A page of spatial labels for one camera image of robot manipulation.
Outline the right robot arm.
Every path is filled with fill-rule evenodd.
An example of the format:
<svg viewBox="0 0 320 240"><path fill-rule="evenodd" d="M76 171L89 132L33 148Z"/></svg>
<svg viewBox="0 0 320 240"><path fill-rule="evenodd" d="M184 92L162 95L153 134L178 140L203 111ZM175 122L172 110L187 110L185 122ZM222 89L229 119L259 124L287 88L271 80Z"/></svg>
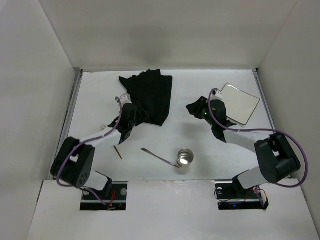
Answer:
<svg viewBox="0 0 320 240"><path fill-rule="evenodd" d="M241 129L231 130L235 124L227 119L225 103L219 99L200 97L186 106L189 114L205 120L216 139L237 145L256 154L258 166L232 178L228 193L241 195L246 190L265 183L277 184L301 168L301 163L283 133L263 135Z"/></svg>

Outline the black cloth placemat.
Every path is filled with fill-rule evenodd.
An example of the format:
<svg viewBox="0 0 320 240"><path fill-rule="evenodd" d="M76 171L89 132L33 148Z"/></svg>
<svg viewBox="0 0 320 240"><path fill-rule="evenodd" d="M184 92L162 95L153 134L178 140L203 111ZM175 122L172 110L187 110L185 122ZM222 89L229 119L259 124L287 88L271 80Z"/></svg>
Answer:
<svg viewBox="0 0 320 240"><path fill-rule="evenodd" d="M129 78L120 76L119 81L131 102L145 113L143 122L161 127L170 113L173 77L149 69Z"/></svg>

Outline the copper fork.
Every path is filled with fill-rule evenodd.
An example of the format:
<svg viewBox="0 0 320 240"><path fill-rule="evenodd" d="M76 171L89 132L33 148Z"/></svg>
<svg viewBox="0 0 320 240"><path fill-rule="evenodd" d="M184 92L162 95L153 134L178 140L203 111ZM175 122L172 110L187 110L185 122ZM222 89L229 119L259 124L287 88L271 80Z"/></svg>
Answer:
<svg viewBox="0 0 320 240"><path fill-rule="evenodd" d="M116 146L113 146L113 148L114 148L114 150L116 151L116 153L117 153L117 155L119 156L119 158L122 160L123 158L122 158L119 150L117 149L117 147L116 147Z"/></svg>

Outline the silver metal cup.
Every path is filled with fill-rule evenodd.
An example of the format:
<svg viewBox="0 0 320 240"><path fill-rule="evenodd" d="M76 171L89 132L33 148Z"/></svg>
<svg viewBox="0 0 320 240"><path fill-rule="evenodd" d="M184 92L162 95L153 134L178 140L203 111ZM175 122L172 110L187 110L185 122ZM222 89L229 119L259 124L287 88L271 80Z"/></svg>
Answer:
<svg viewBox="0 0 320 240"><path fill-rule="evenodd" d="M194 160L194 153L187 148L181 149L177 154L176 163L183 174L189 172Z"/></svg>

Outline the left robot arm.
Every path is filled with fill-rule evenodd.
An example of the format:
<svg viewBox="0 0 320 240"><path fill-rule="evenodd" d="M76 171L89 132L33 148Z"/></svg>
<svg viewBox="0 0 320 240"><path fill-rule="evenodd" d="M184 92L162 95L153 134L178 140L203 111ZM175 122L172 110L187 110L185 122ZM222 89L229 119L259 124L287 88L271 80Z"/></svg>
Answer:
<svg viewBox="0 0 320 240"><path fill-rule="evenodd" d="M83 139L70 136L64 140L50 169L59 186L91 192L97 199L110 195L112 180L92 171L96 146L120 145L130 137L134 127L151 119L151 112L139 102L119 106L119 116L103 130Z"/></svg>

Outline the copper handled knife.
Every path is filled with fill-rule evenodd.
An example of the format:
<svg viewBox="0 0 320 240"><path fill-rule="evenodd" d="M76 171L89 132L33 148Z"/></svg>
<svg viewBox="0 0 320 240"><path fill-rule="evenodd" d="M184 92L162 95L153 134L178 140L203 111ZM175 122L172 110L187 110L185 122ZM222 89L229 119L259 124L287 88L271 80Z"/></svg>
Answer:
<svg viewBox="0 0 320 240"><path fill-rule="evenodd" d="M164 163L166 163L166 164L168 164L168 165L171 165L171 166L173 166L173 167L175 167L175 168L178 168L178 169L180 168L178 165L176 165L176 164L174 164L174 163L172 163L172 162L170 162L170 161L168 161L168 160L166 160L166 159L164 159L164 158L162 158L162 157L157 156L156 154L152 153L151 151L149 151L149 150L146 149L146 148L141 148L141 150L142 150L143 152L145 152L145 153L147 153L147 154L149 154L149 155L151 155L151 156L153 156L153 157L155 157L155 158L163 161Z"/></svg>

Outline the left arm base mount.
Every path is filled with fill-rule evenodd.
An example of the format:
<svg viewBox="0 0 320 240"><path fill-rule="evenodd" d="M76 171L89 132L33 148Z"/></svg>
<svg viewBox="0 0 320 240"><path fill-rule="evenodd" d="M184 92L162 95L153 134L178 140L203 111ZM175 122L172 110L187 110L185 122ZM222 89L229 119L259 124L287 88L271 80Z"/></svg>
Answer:
<svg viewBox="0 0 320 240"><path fill-rule="evenodd" d="M82 193L81 211L125 211L127 207L128 182L115 181L108 188L106 194L94 190Z"/></svg>

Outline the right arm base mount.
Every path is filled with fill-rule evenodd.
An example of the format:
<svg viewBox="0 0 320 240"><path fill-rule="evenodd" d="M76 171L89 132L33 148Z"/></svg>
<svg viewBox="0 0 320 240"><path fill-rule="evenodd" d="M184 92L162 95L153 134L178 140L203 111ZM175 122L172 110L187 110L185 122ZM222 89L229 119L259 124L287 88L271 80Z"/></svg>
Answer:
<svg viewBox="0 0 320 240"><path fill-rule="evenodd" d="M214 197L220 211L263 210L269 207L269 199L264 189L254 186L238 190L232 180L215 182Z"/></svg>

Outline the white square plate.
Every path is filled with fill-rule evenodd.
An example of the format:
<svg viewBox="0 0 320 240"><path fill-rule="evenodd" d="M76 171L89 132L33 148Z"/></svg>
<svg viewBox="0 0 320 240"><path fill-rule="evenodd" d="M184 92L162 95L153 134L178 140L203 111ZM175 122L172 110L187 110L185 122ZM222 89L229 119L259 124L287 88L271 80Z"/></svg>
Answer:
<svg viewBox="0 0 320 240"><path fill-rule="evenodd" d="M227 117L241 125L246 125L258 106L260 98L248 94L229 83L225 84L221 93Z"/></svg>

